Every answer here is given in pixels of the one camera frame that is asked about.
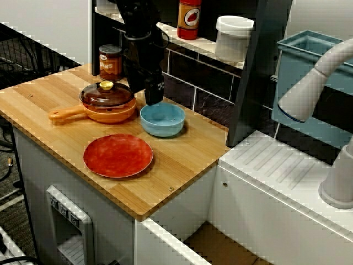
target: orange frying pan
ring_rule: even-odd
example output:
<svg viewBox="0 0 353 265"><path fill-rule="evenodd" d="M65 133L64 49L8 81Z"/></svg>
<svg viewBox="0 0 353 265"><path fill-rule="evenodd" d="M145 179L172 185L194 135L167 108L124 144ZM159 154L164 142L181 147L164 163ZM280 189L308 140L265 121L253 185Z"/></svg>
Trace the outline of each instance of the orange frying pan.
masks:
<svg viewBox="0 0 353 265"><path fill-rule="evenodd" d="M62 120L86 113L100 123L119 123L129 118L136 109L136 98L120 83L104 81L91 84L79 95L82 104L49 112L50 120Z"/></svg>
<svg viewBox="0 0 353 265"><path fill-rule="evenodd" d="M99 123L119 123L129 118L136 109L136 98L126 103L121 108L96 108L85 103L65 109L49 112L50 120L62 120L74 115L86 113L92 120Z"/></svg>

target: cabinet door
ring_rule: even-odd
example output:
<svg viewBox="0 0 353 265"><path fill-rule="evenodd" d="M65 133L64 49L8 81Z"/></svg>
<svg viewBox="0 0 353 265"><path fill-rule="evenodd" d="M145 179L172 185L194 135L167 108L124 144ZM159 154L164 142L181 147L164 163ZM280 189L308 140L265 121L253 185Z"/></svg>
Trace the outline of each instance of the cabinet door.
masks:
<svg viewBox="0 0 353 265"><path fill-rule="evenodd" d="M135 265L211 265L152 219L135 221Z"/></svg>

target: light blue bowl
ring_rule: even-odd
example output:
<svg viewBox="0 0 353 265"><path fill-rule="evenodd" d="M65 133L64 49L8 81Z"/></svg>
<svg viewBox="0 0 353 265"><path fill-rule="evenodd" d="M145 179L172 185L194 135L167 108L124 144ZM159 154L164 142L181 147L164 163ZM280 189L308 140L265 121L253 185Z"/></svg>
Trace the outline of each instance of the light blue bowl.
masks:
<svg viewBox="0 0 353 265"><path fill-rule="evenodd" d="M160 102L144 106L140 111L141 125L154 136L176 135L184 126L185 112L176 105Z"/></svg>

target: faucet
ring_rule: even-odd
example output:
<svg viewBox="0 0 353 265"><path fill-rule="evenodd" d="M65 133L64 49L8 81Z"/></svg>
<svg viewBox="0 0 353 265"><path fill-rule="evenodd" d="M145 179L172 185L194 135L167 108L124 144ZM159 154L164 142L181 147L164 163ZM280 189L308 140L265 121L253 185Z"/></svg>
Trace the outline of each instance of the faucet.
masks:
<svg viewBox="0 0 353 265"><path fill-rule="evenodd" d="M279 100L279 109L290 119L304 123L315 106L330 75L353 57L353 39L328 50L299 82ZM326 180L319 187L320 197L339 209L353 208L353 137L340 151Z"/></svg>

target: glass lid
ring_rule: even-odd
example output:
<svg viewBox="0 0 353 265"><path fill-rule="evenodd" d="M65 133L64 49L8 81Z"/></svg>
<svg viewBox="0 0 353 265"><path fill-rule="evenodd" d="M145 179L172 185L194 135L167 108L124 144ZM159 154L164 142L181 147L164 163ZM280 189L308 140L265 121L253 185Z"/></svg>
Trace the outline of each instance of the glass lid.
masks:
<svg viewBox="0 0 353 265"><path fill-rule="evenodd" d="M126 104L133 99L133 93L124 84L104 81L84 88L79 98L85 104L108 108Z"/></svg>

